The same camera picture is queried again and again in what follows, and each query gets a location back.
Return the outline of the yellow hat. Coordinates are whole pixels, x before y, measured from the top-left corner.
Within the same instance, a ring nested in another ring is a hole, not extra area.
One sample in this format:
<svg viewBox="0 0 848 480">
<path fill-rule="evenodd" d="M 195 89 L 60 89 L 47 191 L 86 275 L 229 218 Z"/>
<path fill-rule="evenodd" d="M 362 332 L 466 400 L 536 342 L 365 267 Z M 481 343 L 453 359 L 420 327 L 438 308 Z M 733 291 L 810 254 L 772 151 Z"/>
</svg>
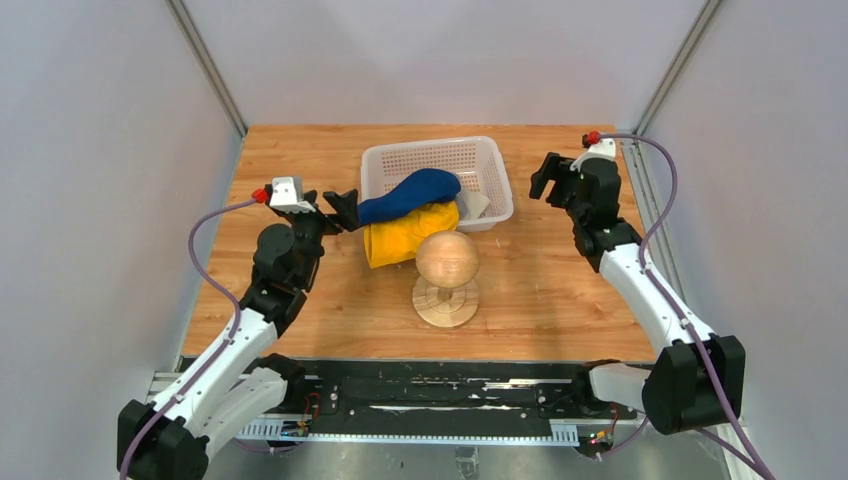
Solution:
<svg viewBox="0 0 848 480">
<path fill-rule="evenodd" d="M 414 259 L 422 242 L 429 236 L 454 231 L 459 224 L 455 202 L 423 205 L 406 216 L 367 225 L 364 250 L 371 269 Z"/>
</svg>

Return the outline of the grey hat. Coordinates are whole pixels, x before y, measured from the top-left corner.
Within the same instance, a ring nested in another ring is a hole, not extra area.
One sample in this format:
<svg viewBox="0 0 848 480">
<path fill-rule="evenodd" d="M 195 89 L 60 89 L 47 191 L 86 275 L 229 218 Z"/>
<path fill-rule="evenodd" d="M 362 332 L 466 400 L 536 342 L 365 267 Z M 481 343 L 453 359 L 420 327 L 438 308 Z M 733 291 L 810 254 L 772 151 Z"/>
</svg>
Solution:
<svg viewBox="0 0 848 480">
<path fill-rule="evenodd" d="M 482 217 L 490 204 L 490 199 L 480 192 L 462 189 L 456 199 L 460 221 L 472 221 Z"/>
</svg>

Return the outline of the blue hat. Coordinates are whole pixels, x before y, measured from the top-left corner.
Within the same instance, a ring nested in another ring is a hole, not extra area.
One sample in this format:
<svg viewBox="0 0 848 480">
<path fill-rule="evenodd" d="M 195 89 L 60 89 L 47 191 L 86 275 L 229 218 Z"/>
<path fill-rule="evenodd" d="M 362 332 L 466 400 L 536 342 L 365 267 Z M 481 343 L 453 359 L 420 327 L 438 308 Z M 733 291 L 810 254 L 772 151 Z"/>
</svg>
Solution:
<svg viewBox="0 0 848 480">
<path fill-rule="evenodd" d="M 448 171 L 425 168 L 403 179 L 393 190 L 358 206 L 361 226 L 400 219 L 430 203 L 455 200 L 461 190 L 458 177 Z"/>
</svg>

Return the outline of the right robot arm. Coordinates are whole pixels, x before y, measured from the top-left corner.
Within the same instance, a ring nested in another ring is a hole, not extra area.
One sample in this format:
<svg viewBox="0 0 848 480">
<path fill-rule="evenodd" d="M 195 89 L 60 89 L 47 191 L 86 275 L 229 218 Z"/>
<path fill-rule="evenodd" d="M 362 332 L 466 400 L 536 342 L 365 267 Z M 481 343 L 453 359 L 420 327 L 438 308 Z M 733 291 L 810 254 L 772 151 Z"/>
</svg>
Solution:
<svg viewBox="0 0 848 480">
<path fill-rule="evenodd" d="M 745 349 L 735 336 L 717 335 L 671 290 L 642 237 L 619 215 L 621 184 L 612 160 L 555 152 L 531 176 L 530 198 L 567 213 L 577 251 L 623 298 L 657 353 L 649 370 L 611 359 L 583 365 L 572 404 L 587 417 L 611 403 L 630 407 L 665 435 L 734 423 Z"/>
</svg>

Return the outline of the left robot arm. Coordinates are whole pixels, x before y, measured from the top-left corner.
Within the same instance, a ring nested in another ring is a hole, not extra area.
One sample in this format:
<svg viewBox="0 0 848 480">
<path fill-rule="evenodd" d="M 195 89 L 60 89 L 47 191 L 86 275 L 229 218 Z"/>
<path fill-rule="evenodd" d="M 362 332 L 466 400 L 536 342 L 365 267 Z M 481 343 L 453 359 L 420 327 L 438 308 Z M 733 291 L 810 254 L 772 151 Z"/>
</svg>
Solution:
<svg viewBox="0 0 848 480">
<path fill-rule="evenodd" d="M 152 400 L 128 402 L 118 417 L 117 469 L 122 479 L 201 479 L 210 461 L 248 423 L 276 407 L 298 411 L 304 370 L 279 354 L 261 358 L 291 326 L 307 300 L 327 235 L 359 228 L 357 190 L 301 192 L 289 177 L 256 190 L 246 206 L 264 204 L 282 222 L 261 231 L 251 284 L 242 298 L 216 284 L 234 313 L 198 359 Z"/>
</svg>

